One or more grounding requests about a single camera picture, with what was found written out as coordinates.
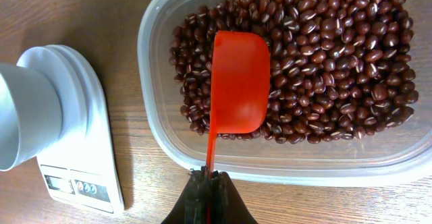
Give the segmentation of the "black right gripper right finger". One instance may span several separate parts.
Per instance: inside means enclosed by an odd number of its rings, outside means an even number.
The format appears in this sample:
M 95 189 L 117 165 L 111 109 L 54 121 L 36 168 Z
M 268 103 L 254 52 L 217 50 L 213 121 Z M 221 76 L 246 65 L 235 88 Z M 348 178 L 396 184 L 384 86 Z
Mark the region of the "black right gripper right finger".
M 212 179 L 211 223 L 257 224 L 226 172 Z

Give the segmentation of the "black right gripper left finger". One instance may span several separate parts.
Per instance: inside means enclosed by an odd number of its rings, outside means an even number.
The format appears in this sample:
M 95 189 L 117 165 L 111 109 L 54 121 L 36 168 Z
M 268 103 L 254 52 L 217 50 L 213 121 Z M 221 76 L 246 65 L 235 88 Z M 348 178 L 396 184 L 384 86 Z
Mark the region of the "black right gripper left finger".
M 162 224 L 199 224 L 207 222 L 209 203 L 209 178 L 205 169 L 190 172 L 183 192 Z

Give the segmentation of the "orange measuring scoop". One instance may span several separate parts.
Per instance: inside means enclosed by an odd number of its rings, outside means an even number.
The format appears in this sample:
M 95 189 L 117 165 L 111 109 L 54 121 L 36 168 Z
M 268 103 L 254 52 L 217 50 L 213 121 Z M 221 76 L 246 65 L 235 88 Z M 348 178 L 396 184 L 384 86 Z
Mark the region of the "orange measuring scoop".
M 213 45 L 207 174 L 215 169 L 218 134 L 247 134 L 267 113 L 270 52 L 259 35 L 219 31 Z

